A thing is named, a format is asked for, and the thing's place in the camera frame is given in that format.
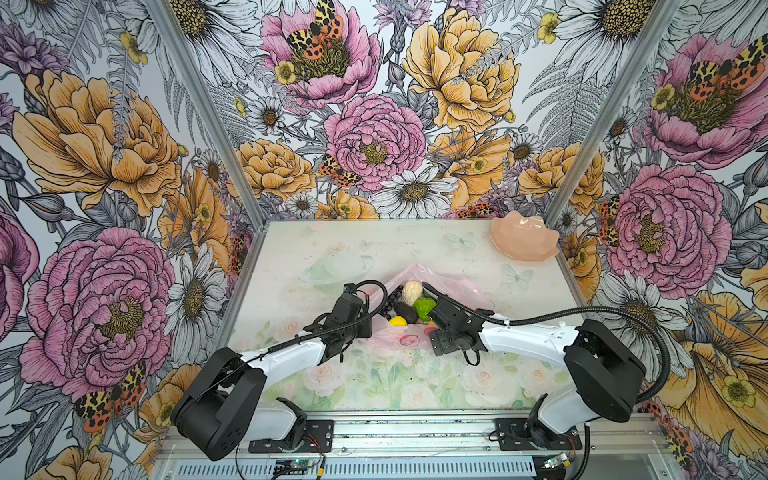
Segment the pink plastic bag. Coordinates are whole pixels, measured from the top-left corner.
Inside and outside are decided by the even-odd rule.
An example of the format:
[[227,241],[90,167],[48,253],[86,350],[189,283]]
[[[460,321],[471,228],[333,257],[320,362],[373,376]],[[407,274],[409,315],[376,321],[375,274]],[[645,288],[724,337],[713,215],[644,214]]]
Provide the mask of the pink plastic bag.
[[364,342],[377,351],[430,350],[429,334],[437,326],[429,313],[437,305],[427,291],[427,282],[450,298],[472,308],[490,308],[492,303],[465,277],[439,275],[420,264],[412,264],[388,279],[388,297],[372,320],[372,334]]

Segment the pink scalloped bowl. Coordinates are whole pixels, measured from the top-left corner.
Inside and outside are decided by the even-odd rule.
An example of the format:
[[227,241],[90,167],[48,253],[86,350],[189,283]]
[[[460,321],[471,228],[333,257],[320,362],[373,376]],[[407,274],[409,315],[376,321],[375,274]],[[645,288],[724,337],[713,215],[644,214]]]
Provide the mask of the pink scalloped bowl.
[[559,252],[560,234],[549,229],[540,216],[512,211],[491,220],[490,239],[504,255],[522,262],[544,262]]

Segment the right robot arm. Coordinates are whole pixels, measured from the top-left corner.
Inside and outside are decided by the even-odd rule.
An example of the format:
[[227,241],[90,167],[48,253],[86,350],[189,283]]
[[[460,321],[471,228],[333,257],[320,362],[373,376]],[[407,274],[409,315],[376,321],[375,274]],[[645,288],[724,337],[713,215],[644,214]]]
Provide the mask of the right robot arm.
[[601,322],[585,319],[578,326],[550,325],[574,315],[576,308],[534,319],[514,320],[488,310],[472,310],[448,298],[427,314],[436,330],[429,334],[437,356],[505,353],[547,363],[569,374],[557,393],[542,394],[528,417],[504,436],[533,449],[563,444],[578,424],[593,420],[625,423],[632,416],[646,369]]

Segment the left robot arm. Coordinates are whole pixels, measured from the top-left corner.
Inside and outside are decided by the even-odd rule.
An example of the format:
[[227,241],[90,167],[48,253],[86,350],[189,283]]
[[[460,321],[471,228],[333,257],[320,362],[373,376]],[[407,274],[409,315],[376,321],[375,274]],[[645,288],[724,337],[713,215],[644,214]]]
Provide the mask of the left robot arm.
[[280,381],[339,358],[353,341],[372,336],[372,320],[385,306],[386,287],[375,280],[348,283],[331,311],[301,334],[261,350],[214,352],[171,413],[171,424],[211,461],[242,442],[283,451],[309,442],[307,414],[292,401],[266,401],[262,394]]

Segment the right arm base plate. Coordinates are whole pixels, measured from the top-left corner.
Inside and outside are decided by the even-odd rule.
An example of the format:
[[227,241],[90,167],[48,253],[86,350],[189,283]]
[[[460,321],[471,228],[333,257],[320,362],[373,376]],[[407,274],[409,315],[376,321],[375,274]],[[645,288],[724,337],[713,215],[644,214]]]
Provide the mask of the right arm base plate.
[[571,427],[564,434],[553,433],[543,426],[530,426],[522,417],[494,420],[494,429],[488,440],[496,442],[501,451],[558,450],[578,451],[583,448],[578,430]]

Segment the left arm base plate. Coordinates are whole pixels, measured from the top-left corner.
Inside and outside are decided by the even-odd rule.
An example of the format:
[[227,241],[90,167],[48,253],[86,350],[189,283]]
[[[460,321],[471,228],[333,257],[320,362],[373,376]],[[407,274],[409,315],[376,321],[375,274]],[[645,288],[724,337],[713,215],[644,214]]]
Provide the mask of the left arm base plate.
[[335,422],[330,419],[309,419],[293,427],[281,440],[252,440],[247,451],[267,453],[330,453],[333,446]]

